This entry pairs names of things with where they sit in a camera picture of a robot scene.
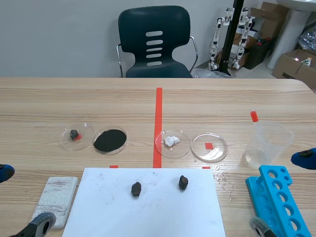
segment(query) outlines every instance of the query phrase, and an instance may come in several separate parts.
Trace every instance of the black pole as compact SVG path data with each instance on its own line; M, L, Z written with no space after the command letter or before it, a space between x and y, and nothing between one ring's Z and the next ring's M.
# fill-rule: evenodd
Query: black pole
M233 42L234 42L234 38L235 38L235 33L238 27L238 23L239 23L239 18L240 18L240 14L242 11L242 6L243 6L243 1L244 0L235 0L234 1L234 6L233 8L235 8L234 14L233 14L233 18L232 21L230 22L229 26L228 26L228 30L227 30L227 34L226 34L226 38L225 38L225 44L223 47L223 53L222 53L222 57L221 57L221 62L219 64L219 71L226 73L229 75L228 72L228 60L229 60L229 56L233 47Z

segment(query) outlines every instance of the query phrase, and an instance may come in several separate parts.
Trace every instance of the gray wall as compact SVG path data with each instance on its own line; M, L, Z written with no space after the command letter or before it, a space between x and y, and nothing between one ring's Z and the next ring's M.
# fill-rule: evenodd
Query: gray wall
M258 1L246 0L245 5L257 6ZM188 10L198 65L208 60L215 20L233 0L1 0L0 77L119 77L118 16L149 5ZM195 60L192 42L175 49L173 56L190 68ZM122 57L126 71L134 57Z

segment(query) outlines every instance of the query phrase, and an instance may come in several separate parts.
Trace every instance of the dirty white sponge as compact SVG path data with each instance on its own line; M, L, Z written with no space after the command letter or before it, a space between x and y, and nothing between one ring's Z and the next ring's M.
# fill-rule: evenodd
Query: dirty white sponge
M43 212L52 212L56 216L56 222L52 229L63 228L68 217L77 182L77 177L50 177L41 194L32 219Z
M180 142L180 139L178 137L172 136L172 139L173 139L175 145L177 145Z
M174 144L174 140L173 140L172 137L166 137L166 138L164 139L164 143L165 143L166 146L172 147L173 144Z

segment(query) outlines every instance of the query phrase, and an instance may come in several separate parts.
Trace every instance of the white sink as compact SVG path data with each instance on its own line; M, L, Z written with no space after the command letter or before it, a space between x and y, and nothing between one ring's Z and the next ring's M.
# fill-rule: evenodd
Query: white sink
M267 68L274 70L277 61L284 53L294 49L308 17L316 11L316 0L277 0L280 5L291 8L291 16L279 38Z
M276 0L280 5L298 11L316 11L316 0Z

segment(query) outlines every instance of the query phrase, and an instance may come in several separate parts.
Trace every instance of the black chair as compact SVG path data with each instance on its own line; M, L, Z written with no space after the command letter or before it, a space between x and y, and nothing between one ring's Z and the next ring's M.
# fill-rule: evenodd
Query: black chair
M127 78L191 78L190 71L198 60L197 45L190 36L190 16L180 6L149 6L123 11L118 18L120 44L117 45L120 75L123 77L119 46L135 55L135 64ZM172 58L172 51L186 45L190 38L196 60L187 67Z

